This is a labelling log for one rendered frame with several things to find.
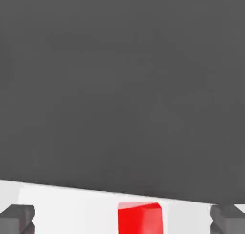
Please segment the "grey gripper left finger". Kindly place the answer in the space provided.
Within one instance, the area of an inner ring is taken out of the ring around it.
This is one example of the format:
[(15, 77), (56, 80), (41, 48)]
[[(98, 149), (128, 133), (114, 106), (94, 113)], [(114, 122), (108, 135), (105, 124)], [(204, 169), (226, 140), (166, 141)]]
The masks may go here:
[(35, 207), (12, 204), (0, 213), (0, 234), (35, 234)]

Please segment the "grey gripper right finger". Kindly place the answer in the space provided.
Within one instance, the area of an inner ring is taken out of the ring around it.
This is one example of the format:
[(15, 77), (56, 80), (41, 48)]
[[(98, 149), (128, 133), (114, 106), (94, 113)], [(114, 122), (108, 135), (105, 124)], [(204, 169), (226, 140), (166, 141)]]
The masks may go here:
[(235, 205), (212, 205), (210, 217), (210, 234), (245, 234), (245, 213)]

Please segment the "small red cube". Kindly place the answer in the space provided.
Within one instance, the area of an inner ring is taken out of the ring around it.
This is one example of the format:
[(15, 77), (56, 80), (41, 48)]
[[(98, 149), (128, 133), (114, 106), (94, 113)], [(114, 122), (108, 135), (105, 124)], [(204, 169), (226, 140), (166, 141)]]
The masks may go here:
[(162, 207), (157, 202), (119, 203), (118, 234), (164, 234)]

